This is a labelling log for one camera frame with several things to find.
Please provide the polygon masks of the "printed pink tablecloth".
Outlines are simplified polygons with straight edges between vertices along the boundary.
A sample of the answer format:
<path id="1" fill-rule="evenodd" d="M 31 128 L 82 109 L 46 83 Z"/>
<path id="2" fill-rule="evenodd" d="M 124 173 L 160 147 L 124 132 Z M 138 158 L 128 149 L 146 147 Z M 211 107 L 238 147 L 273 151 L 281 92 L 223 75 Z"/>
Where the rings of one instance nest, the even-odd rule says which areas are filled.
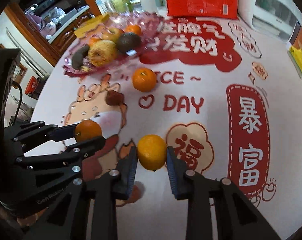
<path id="1" fill-rule="evenodd" d="M 155 134 L 187 167 L 231 179 L 286 239 L 302 226 L 302 80 L 286 45 L 241 20 L 168 18 L 140 59 L 76 79 L 53 69 L 32 120 L 59 126 L 92 118 L 109 139 L 83 166 L 86 179 L 113 169 Z M 137 68 L 156 74 L 136 90 Z M 109 106 L 107 92 L 124 95 Z"/>

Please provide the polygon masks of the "orange mandarin in plate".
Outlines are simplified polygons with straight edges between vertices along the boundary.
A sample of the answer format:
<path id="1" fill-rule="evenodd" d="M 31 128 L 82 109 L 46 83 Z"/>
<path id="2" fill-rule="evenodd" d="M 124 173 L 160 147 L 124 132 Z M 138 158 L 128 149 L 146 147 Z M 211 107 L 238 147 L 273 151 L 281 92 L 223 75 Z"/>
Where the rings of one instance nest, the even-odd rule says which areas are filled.
<path id="1" fill-rule="evenodd" d="M 129 24 L 124 29 L 125 33 L 135 33 L 136 35 L 141 36 L 142 35 L 142 29 L 137 24 Z"/>

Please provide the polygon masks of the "white blue paper box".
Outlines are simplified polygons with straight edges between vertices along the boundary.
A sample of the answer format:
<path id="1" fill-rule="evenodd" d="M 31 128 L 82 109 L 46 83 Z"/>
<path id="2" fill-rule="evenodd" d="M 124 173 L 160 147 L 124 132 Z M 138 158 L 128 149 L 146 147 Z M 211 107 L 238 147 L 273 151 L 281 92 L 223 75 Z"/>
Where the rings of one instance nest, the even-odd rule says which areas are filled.
<path id="1" fill-rule="evenodd" d="M 98 6 L 98 9 L 99 9 L 101 14 L 106 14 L 108 12 L 107 7 L 105 5 L 105 3 L 107 1 L 108 0 L 95 0 L 95 3 Z"/>

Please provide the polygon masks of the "dark red wrinkled fruit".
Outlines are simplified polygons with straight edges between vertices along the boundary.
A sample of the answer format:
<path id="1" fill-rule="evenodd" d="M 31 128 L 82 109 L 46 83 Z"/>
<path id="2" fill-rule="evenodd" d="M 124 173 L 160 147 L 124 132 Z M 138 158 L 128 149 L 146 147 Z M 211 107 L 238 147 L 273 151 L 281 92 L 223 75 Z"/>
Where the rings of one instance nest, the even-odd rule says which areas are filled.
<path id="1" fill-rule="evenodd" d="M 115 90 L 110 90 L 107 92 L 107 96 L 105 98 L 106 104 L 109 106 L 120 106 L 122 105 L 124 100 L 124 95 Z"/>

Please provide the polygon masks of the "dark avocado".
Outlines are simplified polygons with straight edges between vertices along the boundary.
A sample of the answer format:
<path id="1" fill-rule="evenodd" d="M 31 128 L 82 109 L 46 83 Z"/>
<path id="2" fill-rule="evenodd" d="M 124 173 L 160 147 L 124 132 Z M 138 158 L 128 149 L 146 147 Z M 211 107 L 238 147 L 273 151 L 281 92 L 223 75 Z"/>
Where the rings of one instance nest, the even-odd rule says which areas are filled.
<path id="1" fill-rule="evenodd" d="M 121 34 L 118 40 L 116 41 L 116 48 L 123 54 L 139 47 L 140 45 L 140 36 L 133 32 Z"/>

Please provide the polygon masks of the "yellow pear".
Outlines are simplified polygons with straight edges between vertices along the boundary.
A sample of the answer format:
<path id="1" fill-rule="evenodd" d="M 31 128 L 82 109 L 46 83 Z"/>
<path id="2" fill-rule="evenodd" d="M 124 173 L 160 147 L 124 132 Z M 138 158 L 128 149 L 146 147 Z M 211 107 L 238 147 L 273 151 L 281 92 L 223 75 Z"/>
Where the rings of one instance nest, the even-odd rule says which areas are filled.
<path id="1" fill-rule="evenodd" d="M 108 64 L 118 57 L 116 44 L 109 40 L 100 40 L 90 47 L 88 59 L 95 67 Z"/>

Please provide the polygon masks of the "yellow tin box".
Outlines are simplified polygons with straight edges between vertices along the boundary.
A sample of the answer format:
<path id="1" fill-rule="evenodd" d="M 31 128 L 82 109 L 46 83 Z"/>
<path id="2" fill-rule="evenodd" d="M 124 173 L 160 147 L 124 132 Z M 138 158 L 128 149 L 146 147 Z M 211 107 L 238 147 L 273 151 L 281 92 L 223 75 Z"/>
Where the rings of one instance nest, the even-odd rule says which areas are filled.
<path id="1" fill-rule="evenodd" d="M 109 14 L 104 14 L 89 19 L 81 23 L 73 33 L 77 38 L 83 38 L 87 35 L 88 32 L 96 30 L 100 24 L 104 24 L 104 22 L 108 21 L 109 18 Z"/>

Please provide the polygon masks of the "white squeeze bottle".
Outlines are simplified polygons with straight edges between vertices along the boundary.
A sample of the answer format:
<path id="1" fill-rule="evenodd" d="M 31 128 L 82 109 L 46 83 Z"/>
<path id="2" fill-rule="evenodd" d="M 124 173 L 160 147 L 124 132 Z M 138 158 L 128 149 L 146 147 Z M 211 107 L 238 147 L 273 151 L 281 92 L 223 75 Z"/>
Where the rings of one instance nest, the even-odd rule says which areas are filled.
<path id="1" fill-rule="evenodd" d="M 155 0 L 140 0 L 142 9 L 146 12 L 155 12 L 158 13 L 158 8 L 156 6 Z"/>

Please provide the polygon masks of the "white water dispenser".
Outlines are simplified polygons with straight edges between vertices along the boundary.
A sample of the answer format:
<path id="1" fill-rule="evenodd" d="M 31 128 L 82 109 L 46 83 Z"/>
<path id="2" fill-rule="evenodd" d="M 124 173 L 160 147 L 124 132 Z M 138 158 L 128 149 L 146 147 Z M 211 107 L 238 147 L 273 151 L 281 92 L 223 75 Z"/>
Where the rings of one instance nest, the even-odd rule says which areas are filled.
<path id="1" fill-rule="evenodd" d="M 253 30 L 284 42 L 302 26 L 302 13 L 293 0 L 238 0 L 238 13 Z"/>

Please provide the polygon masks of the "small orange behind pear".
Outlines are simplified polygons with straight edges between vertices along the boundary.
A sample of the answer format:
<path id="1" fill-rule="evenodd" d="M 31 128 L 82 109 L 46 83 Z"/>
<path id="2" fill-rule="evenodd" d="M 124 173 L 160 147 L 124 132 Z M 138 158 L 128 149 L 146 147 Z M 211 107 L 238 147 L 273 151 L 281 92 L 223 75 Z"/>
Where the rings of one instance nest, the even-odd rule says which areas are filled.
<path id="1" fill-rule="evenodd" d="M 92 47 L 95 43 L 97 43 L 100 40 L 101 40 L 101 38 L 99 38 L 97 36 L 91 37 L 90 40 L 89 40 L 89 42 L 88 42 L 88 45 L 90 47 Z"/>

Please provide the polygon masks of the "pink glass fruit plate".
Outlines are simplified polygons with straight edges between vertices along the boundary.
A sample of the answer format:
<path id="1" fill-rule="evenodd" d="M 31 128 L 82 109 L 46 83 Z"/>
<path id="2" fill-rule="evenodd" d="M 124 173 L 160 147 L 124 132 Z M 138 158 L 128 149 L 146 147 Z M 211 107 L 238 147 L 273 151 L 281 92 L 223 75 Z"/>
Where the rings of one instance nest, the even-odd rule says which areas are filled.
<path id="1" fill-rule="evenodd" d="M 143 54 L 155 42 L 164 18 L 153 12 L 131 12 L 109 18 L 85 32 L 64 59 L 64 74 L 83 77 L 117 68 Z"/>

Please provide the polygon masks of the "red yellow apple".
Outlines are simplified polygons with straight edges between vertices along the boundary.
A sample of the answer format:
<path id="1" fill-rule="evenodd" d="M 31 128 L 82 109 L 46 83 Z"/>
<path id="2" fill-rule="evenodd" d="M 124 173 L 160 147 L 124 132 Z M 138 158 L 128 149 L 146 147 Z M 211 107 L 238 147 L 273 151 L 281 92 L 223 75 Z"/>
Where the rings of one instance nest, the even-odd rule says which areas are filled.
<path id="1" fill-rule="evenodd" d="M 110 27 L 105 29 L 102 32 L 102 39 L 103 40 L 109 40 L 112 41 L 114 43 L 117 42 L 117 40 L 119 39 L 119 37 L 124 33 L 124 31 L 122 29 L 118 29 L 115 27 Z"/>

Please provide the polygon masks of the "yellow tissue pack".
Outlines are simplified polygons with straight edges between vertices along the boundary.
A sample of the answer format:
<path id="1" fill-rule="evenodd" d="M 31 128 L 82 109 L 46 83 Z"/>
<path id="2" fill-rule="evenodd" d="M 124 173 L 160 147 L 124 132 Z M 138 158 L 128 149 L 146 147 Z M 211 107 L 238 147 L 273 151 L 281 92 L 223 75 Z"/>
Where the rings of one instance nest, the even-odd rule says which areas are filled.
<path id="1" fill-rule="evenodd" d="M 302 80 L 302 47 L 300 49 L 291 46 L 288 50 L 288 55 L 294 64 L 299 78 Z"/>

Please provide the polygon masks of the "orange mandarin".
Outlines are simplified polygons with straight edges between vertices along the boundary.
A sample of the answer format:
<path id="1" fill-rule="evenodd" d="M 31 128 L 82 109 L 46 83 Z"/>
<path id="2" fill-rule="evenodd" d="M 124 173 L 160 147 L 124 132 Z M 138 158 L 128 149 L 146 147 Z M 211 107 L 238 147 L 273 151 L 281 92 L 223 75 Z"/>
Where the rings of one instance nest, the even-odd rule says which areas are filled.
<path id="1" fill-rule="evenodd" d="M 129 24 L 124 29 L 125 33 L 135 33 L 136 35 L 141 36 L 142 35 L 142 29 L 137 24 Z"/>
<path id="2" fill-rule="evenodd" d="M 150 92 L 156 86 L 156 74 L 149 68 L 137 68 L 132 76 L 133 87 L 141 92 Z"/>

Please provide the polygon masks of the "clear glass cup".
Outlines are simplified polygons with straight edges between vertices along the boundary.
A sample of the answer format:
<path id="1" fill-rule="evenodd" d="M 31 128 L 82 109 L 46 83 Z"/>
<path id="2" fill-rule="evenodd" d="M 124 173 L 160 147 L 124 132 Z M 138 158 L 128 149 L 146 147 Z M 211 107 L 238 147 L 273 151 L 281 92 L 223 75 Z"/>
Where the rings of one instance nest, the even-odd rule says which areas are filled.
<path id="1" fill-rule="evenodd" d="M 104 4 L 113 24 L 120 29 L 124 29 L 127 26 L 127 15 L 123 12 L 118 12 L 110 0 L 106 1 Z"/>

